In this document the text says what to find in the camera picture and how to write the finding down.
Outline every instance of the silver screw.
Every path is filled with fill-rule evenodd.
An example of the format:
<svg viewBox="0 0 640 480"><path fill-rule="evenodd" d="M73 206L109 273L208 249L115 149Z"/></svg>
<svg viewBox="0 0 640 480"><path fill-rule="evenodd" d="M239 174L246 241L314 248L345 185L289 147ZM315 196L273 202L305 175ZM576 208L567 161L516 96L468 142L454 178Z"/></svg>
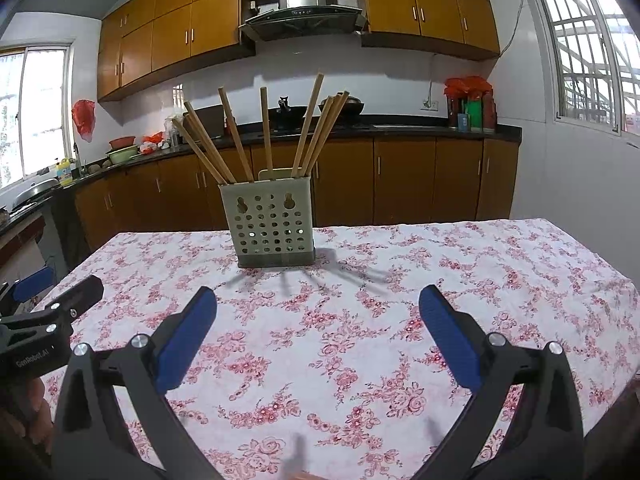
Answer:
<svg viewBox="0 0 640 480"><path fill-rule="evenodd" d="M552 354L560 355L562 353L562 345L558 341L549 343L549 351Z"/></svg>
<svg viewBox="0 0 640 480"><path fill-rule="evenodd" d="M143 348L149 342L149 337L145 334L136 334L131 339L131 346L133 348Z"/></svg>
<svg viewBox="0 0 640 480"><path fill-rule="evenodd" d="M78 345L76 345L76 347L74 348L74 354L80 356L80 355L84 355L89 351L89 345L87 343L80 343Z"/></svg>
<svg viewBox="0 0 640 480"><path fill-rule="evenodd" d="M489 344L491 346L504 346L507 344L507 339L502 334L491 332L489 334Z"/></svg>

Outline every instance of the floral tablecloth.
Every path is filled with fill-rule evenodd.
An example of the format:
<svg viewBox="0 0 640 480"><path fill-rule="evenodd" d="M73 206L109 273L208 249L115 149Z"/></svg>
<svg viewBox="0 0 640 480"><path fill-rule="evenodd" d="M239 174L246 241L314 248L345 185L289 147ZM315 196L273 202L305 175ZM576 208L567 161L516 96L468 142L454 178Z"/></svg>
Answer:
<svg viewBox="0 0 640 480"><path fill-rule="evenodd" d="M631 280L545 220L314 231L317 261L238 269L228 232L119 234L68 275L104 299L75 325L94 349L152 333L202 285L218 317L169 402L228 480L410 477L469 398L418 315L435 283L457 309L516 345L561 341L588 431L640 364ZM54 404L63 370L45 378ZM493 456L520 393L512 388L482 450ZM123 413L140 454L150 449Z"/></svg>

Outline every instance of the range hood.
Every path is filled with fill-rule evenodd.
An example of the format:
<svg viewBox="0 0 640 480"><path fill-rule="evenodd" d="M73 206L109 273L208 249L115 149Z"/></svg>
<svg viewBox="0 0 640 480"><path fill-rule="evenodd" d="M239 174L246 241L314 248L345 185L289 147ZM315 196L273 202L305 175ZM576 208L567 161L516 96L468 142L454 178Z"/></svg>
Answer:
<svg viewBox="0 0 640 480"><path fill-rule="evenodd" d="M326 0L280 0L280 9L254 16L240 31L254 41L350 34L367 24L363 11L356 7L327 5Z"/></svg>

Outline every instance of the plastic utensil holder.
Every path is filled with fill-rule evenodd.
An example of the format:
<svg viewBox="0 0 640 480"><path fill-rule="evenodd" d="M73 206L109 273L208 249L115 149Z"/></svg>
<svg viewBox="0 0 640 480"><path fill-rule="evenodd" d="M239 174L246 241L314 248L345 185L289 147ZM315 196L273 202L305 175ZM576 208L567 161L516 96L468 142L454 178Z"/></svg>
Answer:
<svg viewBox="0 0 640 480"><path fill-rule="evenodd" d="M310 178L287 178L291 169L269 173L218 186L238 267L310 265L316 259Z"/></svg>

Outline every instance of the electrical outlet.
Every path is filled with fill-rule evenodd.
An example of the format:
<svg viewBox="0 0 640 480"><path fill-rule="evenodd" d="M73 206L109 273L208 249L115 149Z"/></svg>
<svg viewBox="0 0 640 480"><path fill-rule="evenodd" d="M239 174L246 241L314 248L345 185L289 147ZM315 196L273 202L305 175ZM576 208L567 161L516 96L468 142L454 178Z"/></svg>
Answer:
<svg viewBox="0 0 640 480"><path fill-rule="evenodd" d="M426 112L437 112L438 111L438 102L432 100L429 102L427 99L422 101L422 108L420 110L424 110Z"/></svg>

